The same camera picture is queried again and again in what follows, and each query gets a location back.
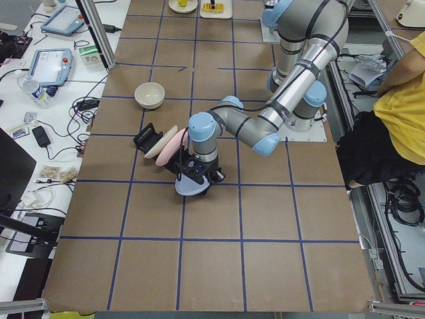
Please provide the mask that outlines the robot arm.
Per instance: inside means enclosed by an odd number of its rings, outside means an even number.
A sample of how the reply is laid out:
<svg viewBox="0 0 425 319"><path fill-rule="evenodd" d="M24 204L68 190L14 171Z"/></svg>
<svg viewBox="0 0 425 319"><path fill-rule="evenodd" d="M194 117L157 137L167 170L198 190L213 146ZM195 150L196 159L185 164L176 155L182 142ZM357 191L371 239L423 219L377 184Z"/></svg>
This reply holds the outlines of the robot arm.
<svg viewBox="0 0 425 319"><path fill-rule="evenodd" d="M176 164L178 194L198 195L224 179L216 142L224 132L261 156L275 150L281 140L279 129L345 44L349 11L344 1L278 1L262 13L263 24L280 36L280 61L268 83L273 95L255 118L234 96L189 118L187 133L194 153Z"/></svg>

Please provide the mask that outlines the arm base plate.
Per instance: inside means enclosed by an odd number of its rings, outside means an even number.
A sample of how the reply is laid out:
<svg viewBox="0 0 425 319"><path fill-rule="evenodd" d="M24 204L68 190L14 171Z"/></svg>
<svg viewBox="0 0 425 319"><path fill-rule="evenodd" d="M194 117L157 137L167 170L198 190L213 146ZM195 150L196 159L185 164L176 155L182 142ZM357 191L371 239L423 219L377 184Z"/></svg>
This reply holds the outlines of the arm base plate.
<svg viewBox="0 0 425 319"><path fill-rule="evenodd" d="M302 100L290 118L279 129L283 142L327 142L324 122L327 119L327 105L312 106Z"/></svg>
<svg viewBox="0 0 425 319"><path fill-rule="evenodd" d="M277 21L264 21L260 19L260 26L262 32L262 42L269 44L278 44L280 42L280 36L277 29Z"/></svg>

